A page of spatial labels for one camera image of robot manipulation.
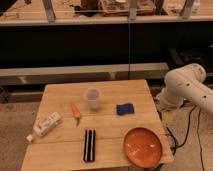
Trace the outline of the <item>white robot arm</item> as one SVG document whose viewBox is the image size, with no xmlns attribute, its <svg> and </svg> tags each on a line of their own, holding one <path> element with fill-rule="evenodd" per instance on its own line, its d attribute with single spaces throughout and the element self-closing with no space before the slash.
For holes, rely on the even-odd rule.
<svg viewBox="0 0 213 171">
<path fill-rule="evenodd" d="M 185 99 L 213 116 L 213 89 L 203 82 L 205 69 L 197 63 L 170 70 L 164 77 L 165 87 L 157 95 L 160 110 L 179 108 Z"/>
</svg>

